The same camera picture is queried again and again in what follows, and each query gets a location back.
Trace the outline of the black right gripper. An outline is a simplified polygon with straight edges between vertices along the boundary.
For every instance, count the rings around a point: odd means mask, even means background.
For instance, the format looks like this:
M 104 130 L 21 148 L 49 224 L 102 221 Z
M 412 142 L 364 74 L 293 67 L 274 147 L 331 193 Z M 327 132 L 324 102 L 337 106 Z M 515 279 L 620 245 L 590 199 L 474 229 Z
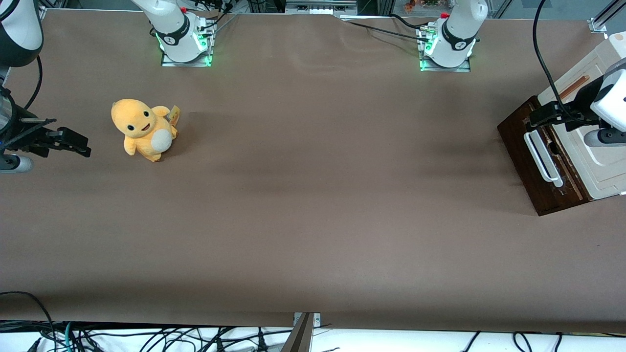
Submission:
M 20 150 L 47 158 L 51 149 L 73 152 L 85 158 L 91 156 L 88 138 L 67 127 L 59 127 L 53 132 L 55 142 L 49 147 L 40 146 L 39 140 L 46 139 L 45 134 L 48 132 L 45 126 L 54 122 L 57 122 L 55 118 L 40 119 L 26 109 L 14 105 L 11 116 L 1 129 L 1 154 L 5 154 L 7 150 Z

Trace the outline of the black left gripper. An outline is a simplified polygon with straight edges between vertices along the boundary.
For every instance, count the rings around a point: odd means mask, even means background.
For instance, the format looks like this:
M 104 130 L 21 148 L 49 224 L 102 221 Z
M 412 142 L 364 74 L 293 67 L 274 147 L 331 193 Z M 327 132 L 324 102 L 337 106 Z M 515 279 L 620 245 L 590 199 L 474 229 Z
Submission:
M 599 76 L 592 82 L 581 87 L 571 102 L 565 103 L 565 93 L 559 95 L 568 113 L 561 114 L 560 104 L 556 101 L 546 103 L 537 109 L 537 113 L 528 116 L 528 129 L 564 124 L 566 131 L 579 129 L 583 126 L 597 126 L 599 129 L 608 129 L 610 124 L 602 122 L 601 118 L 591 109 L 591 104 L 601 91 L 604 81 Z

